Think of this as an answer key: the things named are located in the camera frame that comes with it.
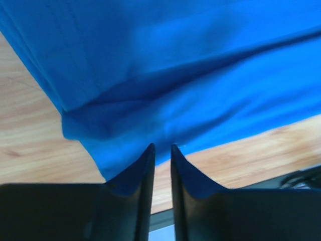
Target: black plastic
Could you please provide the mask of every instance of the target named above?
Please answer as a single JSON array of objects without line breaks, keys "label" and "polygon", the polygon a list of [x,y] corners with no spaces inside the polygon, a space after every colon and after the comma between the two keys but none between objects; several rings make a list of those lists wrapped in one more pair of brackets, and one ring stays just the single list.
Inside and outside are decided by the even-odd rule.
[{"label": "black plastic", "polygon": [[105,184],[0,186],[0,240],[147,241],[155,147]]},{"label": "black plastic", "polygon": [[209,179],[172,146],[177,241],[321,240],[318,189],[234,189]]},{"label": "black plastic", "polygon": [[321,167],[289,175],[283,179],[280,188],[321,188]]}]

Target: blue cloth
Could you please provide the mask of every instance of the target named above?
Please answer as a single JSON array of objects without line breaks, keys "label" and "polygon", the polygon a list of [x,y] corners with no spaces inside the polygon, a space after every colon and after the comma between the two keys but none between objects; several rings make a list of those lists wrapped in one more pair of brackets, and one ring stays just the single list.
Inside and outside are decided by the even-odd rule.
[{"label": "blue cloth", "polygon": [[109,180],[321,113],[321,2],[1,0],[0,29]]}]

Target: light wood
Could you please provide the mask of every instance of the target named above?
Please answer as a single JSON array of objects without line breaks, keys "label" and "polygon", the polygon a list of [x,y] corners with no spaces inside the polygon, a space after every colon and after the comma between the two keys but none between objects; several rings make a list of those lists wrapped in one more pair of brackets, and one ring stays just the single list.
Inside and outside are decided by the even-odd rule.
[{"label": "light wood", "polygon": [[[321,115],[187,156],[237,188],[320,163]],[[171,208],[170,165],[156,168],[152,212]],[[0,183],[102,183],[83,147],[63,138],[60,115],[0,36]]]}]

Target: wooden surface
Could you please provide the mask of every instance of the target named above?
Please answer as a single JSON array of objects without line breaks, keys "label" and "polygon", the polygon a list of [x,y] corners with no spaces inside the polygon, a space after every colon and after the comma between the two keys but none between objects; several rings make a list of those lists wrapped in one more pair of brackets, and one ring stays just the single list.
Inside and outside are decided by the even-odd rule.
[{"label": "wooden surface", "polygon": [[[320,163],[321,116],[187,156],[230,188]],[[169,162],[156,168],[152,212],[171,208]],[[94,161],[61,134],[60,115],[0,36],[0,183],[101,183]]]}]

